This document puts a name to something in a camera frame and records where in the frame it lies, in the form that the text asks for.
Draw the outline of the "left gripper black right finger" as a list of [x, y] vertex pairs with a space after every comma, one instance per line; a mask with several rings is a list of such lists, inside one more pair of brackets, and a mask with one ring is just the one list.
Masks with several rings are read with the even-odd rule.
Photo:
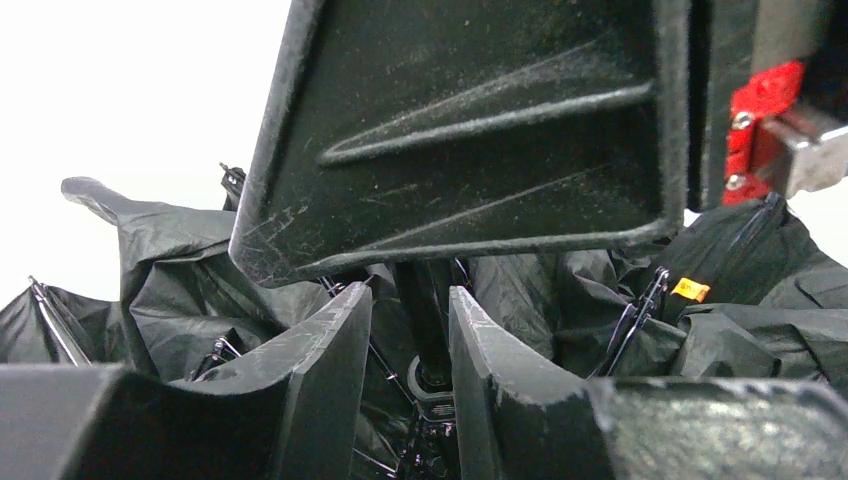
[[450, 291], [464, 479], [843, 479], [847, 404], [808, 381], [582, 379]]

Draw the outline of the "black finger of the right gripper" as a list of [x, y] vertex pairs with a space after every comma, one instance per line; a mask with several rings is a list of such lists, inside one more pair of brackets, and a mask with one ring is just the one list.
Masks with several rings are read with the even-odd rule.
[[276, 288], [676, 230], [687, 1], [294, 1], [229, 254]]

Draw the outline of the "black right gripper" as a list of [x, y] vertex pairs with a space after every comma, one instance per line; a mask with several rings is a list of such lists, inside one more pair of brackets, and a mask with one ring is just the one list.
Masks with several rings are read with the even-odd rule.
[[689, 82], [692, 210], [846, 176], [845, 2], [693, 2]]

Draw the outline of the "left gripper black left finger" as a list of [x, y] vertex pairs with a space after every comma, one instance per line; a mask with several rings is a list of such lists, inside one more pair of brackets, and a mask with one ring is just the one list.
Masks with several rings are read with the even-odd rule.
[[5, 479], [344, 479], [353, 458], [372, 292], [193, 381], [93, 364], [58, 325], [63, 363], [1, 369]]

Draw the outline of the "black and lilac folding umbrella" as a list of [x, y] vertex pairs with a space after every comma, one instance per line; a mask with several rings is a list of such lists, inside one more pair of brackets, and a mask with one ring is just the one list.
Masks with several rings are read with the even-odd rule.
[[118, 231], [115, 302], [40, 282], [1, 313], [5, 365], [63, 363], [65, 326], [93, 364], [193, 381], [306, 320], [355, 282], [372, 292], [369, 349], [344, 479], [464, 479], [449, 349], [450, 291], [556, 366], [598, 378], [808, 381], [847, 404], [846, 275], [777, 194], [628, 246], [382, 262], [276, 288], [229, 254], [238, 207], [126, 198], [86, 177], [63, 195]]

